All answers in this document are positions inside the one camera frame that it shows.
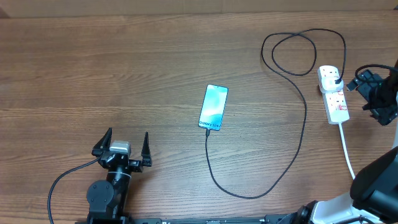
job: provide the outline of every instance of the wall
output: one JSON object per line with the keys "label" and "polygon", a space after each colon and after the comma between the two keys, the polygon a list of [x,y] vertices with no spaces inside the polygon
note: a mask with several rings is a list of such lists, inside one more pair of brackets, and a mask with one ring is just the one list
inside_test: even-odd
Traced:
{"label": "wall", "polygon": [[393,10],[397,0],[0,0],[0,17]]}

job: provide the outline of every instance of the phone screen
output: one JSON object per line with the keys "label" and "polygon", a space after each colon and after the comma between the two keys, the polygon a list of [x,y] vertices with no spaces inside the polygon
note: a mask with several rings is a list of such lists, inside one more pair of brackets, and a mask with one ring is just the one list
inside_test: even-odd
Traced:
{"label": "phone screen", "polygon": [[208,85],[201,107],[199,127],[219,131],[223,120],[228,88]]}

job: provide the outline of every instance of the wooden tabletop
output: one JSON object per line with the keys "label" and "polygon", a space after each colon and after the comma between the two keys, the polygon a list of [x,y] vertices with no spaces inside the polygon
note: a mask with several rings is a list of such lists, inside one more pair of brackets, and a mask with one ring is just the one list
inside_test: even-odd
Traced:
{"label": "wooden tabletop", "polygon": [[[308,104],[302,148],[263,198],[234,198],[213,183],[198,127],[205,88],[229,88],[221,131],[209,137],[215,178],[236,194],[261,194],[292,160],[304,113],[294,87],[262,64],[262,40],[336,30],[347,42],[348,83],[359,66],[395,64],[397,21],[396,11],[1,19],[0,223],[47,223],[53,181],[94,159],[91,148],[109,127],[113,139],[131,142],[134,158],[149,132],[153,166],[132,176],[127,211],[134,217],[261,217],[347,192],[339,130],[326,120],[317,84],[319,66],[341,71],[337,35],[306,34],[317,45],[315,69],[291,77]],[[267,60],[280,39],[270,38]],[[275,57],[304,72],[313,49],[290,39]],[[343,127],[357,173],[391,148],[396,123],[381,126],[362,110],[359,93],[345,95],[351,119]],[[64,177],[52,197],[55,223],[84,220],[87,188],[105,177],[98,164]]]}

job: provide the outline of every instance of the black cable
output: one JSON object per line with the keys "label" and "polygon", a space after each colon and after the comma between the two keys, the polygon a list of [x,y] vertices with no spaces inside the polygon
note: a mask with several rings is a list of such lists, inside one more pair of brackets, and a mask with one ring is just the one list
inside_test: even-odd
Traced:
{"label": "black cable", "polygon": [[100,155],[99,157],[97,157],[95,160],[93,160],[93,161],[91,161],[91,162],[88,162],[88,163],[86,163],[86,164],[83,164],[83,165],[81,165],[81,166],[78,166],[78,167],[76,167],[76,168],[73,168],[73,169],[70,169],[70,170],[64,172],[63,174],[61,174],[61,175],[54,181],[54,183],[53,183],[52,186],[51,186],[50,192],[49,192],[49,197],[48,197],[48,199],[47,199],[47,211],[48,211],[48,213],[49,213],[49,219],[50,219],[50,223],[51,223],[51,224],[54,224],[54,221],[52,220],[52,215],[51,215],[51,195],[52,195],[52,192],[53,192],[53,190],[54,190],[54,188],[55,188],[55,185],[58,183],[58,181],[59,181],[62,177],[66,176],[67,174],[70,174],[70,173],[73,172],[73,171],[76,171],[76,170],[78,170],[78,169],[81,169],[81,168],[90,166],[90,165],[92,165],[92,164],[98,162],[98,161],[101,159],[101,156],[102,156],[102,155]]}
{"label": "black cable", "polygon": [[378,64],[364,65],[364,66],[359,67],[355,71],[355,78],[358,79],[359,81],[365,82],[365,83],[381,83],[381,82],[384,82],[384,80],[377,80],[377,81],[373,80],[373,81],[371,81],[371,80],[364,80],[364,79],[360,78],[358,73],[359,73],[359,71],[361,71],[364,68],[384,68],[384,69],[388,69],[388,70],[390,70],[392,72],[398,73],[398,68],[390,67],[390,66],[387,66],[387,65],[378,65]]}
{"label": "black cable", "polygon": [[335,223],[335,224],[350,224],[350,223],[354,223],[354,222],[358,222],[358,221],[359,222],[366,221],[369,224],[374,224],[374,222],[372,222],[371,220],[369,220],[368,218],[365,218],[363,216],[360,216],[360,217],[357,217],[357,218],[350,218],[348,220],[341,221],[341,222],[338,222],[338,223]]}
{"label": "black cable", "polygon": [[[262,46],[261,46],[261,58],[262,58],[262,61],[264,62],[264,64],[265,64],[271,71],[275,72],[276,74],[280,75],[282,78],[284,78],[284,79],[286,79],[288,82],[290,82],[290,84],[292,84],[292,85],[294,86],[294,88],[296,88],[296,90],[297,90],[298,93],[300,94],[301,98],[303,99],[303,103],[304,103],[304,119],[303,119],[303,127],[302,127],[302,131],[301,131],[301,136],[300,136],[300,142],[298,143],[298,148],[297,148],[296,154],[294,155],[292,161],[291,161],[290,164],[287,166],[287,168],[285,169],[285,171],[283,171],[283,173],[280,175],[280,177],[275,181],[275,183],[274,183],[266,192],[264,192],[263,194],[260,194],[260,195],[257,195],[257,196],[253,196],[253,197],[246,197],[246,196],[240,196],[240,195],[237,195],[237,194],[234,194],[234,193],[231,193],[231,192],[225,190],[224,188],[222,188],[222,186],[220,186],[220,185],[217,183],[216,179],[214,178],[213,172],[211,171],[209,156],[208,156],[208,152],[207,152],[207,139],[208,139],[208,136],[210,135],[210,130],[207,129],[207,130],[206,130],[206,141],[205,141],[205,150],[206,150],[207,164],[208,164],[208,167],[209,167],[209,171],[210,171],[211,178],[213,179],[213,181],[214,181],[214,183],[217,185],[217,187],[218,187],[220,190],[222,190],[223,192],[225,192],[225,193],[227,193],[227,194],[229,194],[229,195],[231,195],[231,196],[238,197],[238,198],[243,198],[243,199],[257,199],[257,198],[261,198],[261,197],[267,195],[267,194],[278,184],[278,182],[281,180],[281,178],[282,178],[282,177],[286,174],[286,172],[289,170],[290,166],[292,166],[294,160],[296,160],[296,157],[297,157],[297,155],[299,154],[300,148],[301,148],[301,145],[302,145],[303,135],[304,135],[304,128],[305,128],[305,121],[307,120],[307,102],[305,101],[305,98],[304,98],[302,92],[300,91],[300,89],[297,87],[297,85],[296,85],[292,80],[290,80],[289,78],[287,78],[286,76],[284,76],[284,75],[281,74],[280,72],[274,70],[273,68],[271,68],[271,67],[267,64],[267,62],[266,62],[266,60],[265,60],[265,58],[264,58],[263,52],[264,52],[264,45],[265,45],[265,43],[266,43],[266,41],[267,41],[267,39],[268,39],[269,37],[272,37],[273,35],[287,35],[287,34],[288,34],[288,35],[289,35],[288,37],[286,37],[286,38],[282,39],[281,41],[279,41],[278,43],[276,43],[275,46],[272,48],[272,51],[271,51],[272,61],[274,61],[275,65],[276,65],[279,69],[281,69],[283,72],[285,72],[285,73],[288,73],[288,74],[290,74],[290,75],[295,75],[295,76],[304,76],[304,75],[306,75],[306,74],[308,74],[308,73],[310,73],[310,72],[312,71],[312,69],[313,69],[314,66],[315,66],[315,62],[317,61],[317,48],[315,47],[315,43],[314,43],[311,39],[309,39],[308,37],[302,35],[302,33],[308,32],[308,31],[311,31],[311,30],[323,30],[323,31],[328,31],[328,32],[335,33],[335,34],[337,34],[337,35],[339,35],[339,36],[341,37],[341,39],[342,39],[342,41],[343,41],[343,45],[344,45],[344,60],[343,60],[343,68],[342,68],[342,70],[341,70],[341,76],[340,76],[339,79],[336,80],[336,83],[340,83],[340,82],[341,82],[341,80],[342,80],[342,78],[343,78],[343,74],[344,74],[345,64],[346,64],[346,51],[347,51],[347,48],[346,48],[346,42],[345,42],[344,37],[343,37],[341,34],[339,34],[338,32],[333,31],[333,30],[330,30],[330,29],[308,29],[308,30],[303,30],[303,31],[298,32],[298,33],[294,33],[294,32],[280,32],[280,33],[275,33],[275,34],[270,34],[270,35],[268,35],[268,36],[264,39],[264,41],[263,41],[263,43],[262,43]],[[285,40],[287,40],[287,39],[289,39],[289,38],[292,38],[292,37],[296,37],[296,36],[303,37],[303,38],[307,39],[307,40],[313,45],[314,54],[315,54],[314,60],[313,60],[313,63],[312,63],[311,68],[310,68],[307,72],[299,73],[299,74],[297,74],[297,73],[292,73],[292,72],[289,72],[289,71],[283,69],[283,68],[275,61],[275,58],[274,58],[274,50],[275,50],[275,48],[276,48],[280,43],[282,43],[283,41],[285,41]]]}

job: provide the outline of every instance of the power socket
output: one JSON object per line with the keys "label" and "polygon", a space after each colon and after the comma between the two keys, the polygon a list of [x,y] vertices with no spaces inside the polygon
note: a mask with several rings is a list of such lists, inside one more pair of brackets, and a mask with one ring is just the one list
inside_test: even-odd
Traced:
{"label": "power socket", "polygon": [[331,65],[323,65],[318,69],[319,87],[322,93],[333,93],[342,90],[343,81],[336,84],[336,80],[340,78],[338,69]]}
{"label": "power socket", "polygon": [[318,78],[329,124],[338,124],[349,120],[347,102],[343,88],[340,88],[343,81],[335,84],[335,80],[339,78],[337,68],[330,65],[321,66],[318,69]]}

